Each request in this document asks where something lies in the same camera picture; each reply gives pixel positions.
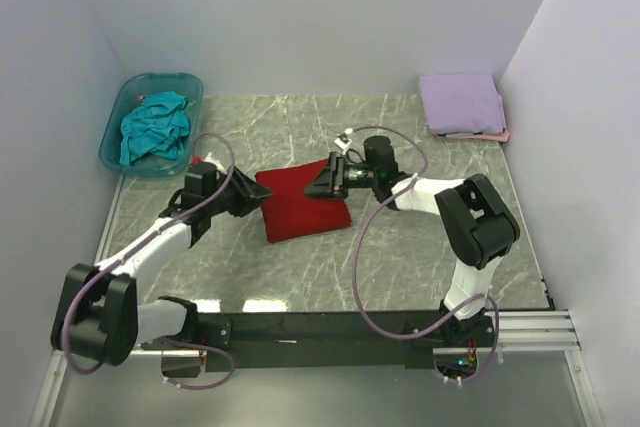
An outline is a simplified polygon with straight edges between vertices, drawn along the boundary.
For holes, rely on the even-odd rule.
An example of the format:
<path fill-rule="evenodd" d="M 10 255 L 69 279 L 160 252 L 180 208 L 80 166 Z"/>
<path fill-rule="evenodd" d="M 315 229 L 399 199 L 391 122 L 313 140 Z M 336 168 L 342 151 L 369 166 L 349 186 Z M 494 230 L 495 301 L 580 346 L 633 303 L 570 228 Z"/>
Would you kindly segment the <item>red t-shirt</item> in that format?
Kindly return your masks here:
<path fill-rule="evenodd" d="M 269 243 L 278 243 L 351 226 L 344 201 L 313 200 L 304 194 L 323 170 L 323 160 L 295 167 L 260 171 L 256 181 L 272 195 L 261 206 Z"/>

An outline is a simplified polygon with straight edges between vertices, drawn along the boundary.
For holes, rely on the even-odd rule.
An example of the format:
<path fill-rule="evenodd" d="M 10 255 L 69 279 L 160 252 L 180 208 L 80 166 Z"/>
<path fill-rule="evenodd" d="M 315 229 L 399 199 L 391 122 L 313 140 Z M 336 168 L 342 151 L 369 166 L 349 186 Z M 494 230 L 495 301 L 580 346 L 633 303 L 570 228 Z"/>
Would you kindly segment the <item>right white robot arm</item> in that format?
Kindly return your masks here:
<path fill-rule="evenodd" d="M 354 162 L 349 134 L 345 131 L 336 138 L 338 149 L 305 187 L 305 196 L 344 200 L 352 189 L 369 189 L 382 209 L 439 217 L 456 257 L 452 283 L 441 302 L 443 317 L 416 333 L 384 335 L 404 340 L 439 330 L 447 344 L 464 344 L 483 318 L 498 265 L 519 240 L 518 222 L 486 176 L 441 180 L 407 174 L 399 168 L 391 140 L 382 135 L 367 138 L 364 158 Z"/>

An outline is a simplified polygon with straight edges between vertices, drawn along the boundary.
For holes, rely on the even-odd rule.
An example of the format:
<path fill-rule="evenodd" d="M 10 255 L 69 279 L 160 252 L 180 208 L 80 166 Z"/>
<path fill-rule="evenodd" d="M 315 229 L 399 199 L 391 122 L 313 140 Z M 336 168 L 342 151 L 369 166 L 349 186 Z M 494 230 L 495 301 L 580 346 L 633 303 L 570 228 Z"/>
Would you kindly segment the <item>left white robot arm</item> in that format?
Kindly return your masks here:
<path fill-rule="evenodd" d="M 272 194 L 238 168 L 190 164 L 182 188 L 143 235 L 95 265 L 78 263 L 67 272 L 51 330 L 52 347 L 98 365 L 117 366 L 136 346 L 156 339 L 166 338 L 179 349 L 193 346 L 202 338 L 197 305 L 171 296 L 142 304 L 142 286 L 193 247 L 215 216 L 244 217 Z"/>

